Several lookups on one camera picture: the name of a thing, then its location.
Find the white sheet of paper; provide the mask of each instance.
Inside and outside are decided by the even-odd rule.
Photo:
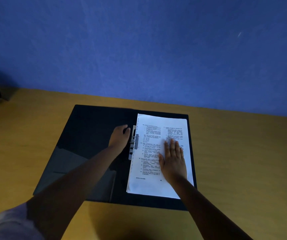
[[[133,150],[127,192],[179,199],[162,175],[158,155],[165,156],[165,140],[168,143],[171,138],[179,141],[188,181],[193,185],[187,120],[138,114],[136,134],[139,135],[138,148]]]

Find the forearm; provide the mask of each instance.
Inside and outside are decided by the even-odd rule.
[[[102,150],[27,202],[28,218],[45,238],[62,237],[81,204],[118,154],[113,147]]]
[[[179,177],[171,185],[190,212],[205,240],[251,239],[185,178]]]

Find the hand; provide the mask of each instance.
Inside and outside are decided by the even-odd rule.
[[[187,179],[187,168],[183,157],[183,150],[179,142],[174,139],[165,141],[165,158],[159,154],[160,169],[169,184],[174,183],[178,178]]]
[[[130,128],[127,128],[127,127],[128,127],[127,124],[117,126],[113,130],[113,133],[111,134],[110,141],[109,141],[109,147],[117,150],[118,154],[122,152],[122,150],[125,148],[129,140]]]

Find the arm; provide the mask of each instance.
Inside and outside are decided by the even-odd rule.
[[[177,141],[172,139],[170,148],[165,141],[165,158],[160,154],[159,163],[165,179],[188,209],[205,240],[251,239],[190,184],[187,180],[183,150]]]
[[[45,239],[61,239],[71,219],[103,176],[111,162],[126,146],[130,128],[114,129],[109,146],[70,171],[27,202],[28,219]]]

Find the table surface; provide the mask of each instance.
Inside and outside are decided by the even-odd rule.
[[[254,239],[287,239],[287,118],[19,89],[0,103],[0,211],[27,201],[75,104],[188,114],[198,189]],[[84,202],[63,239],[202,239],[188,212]]]

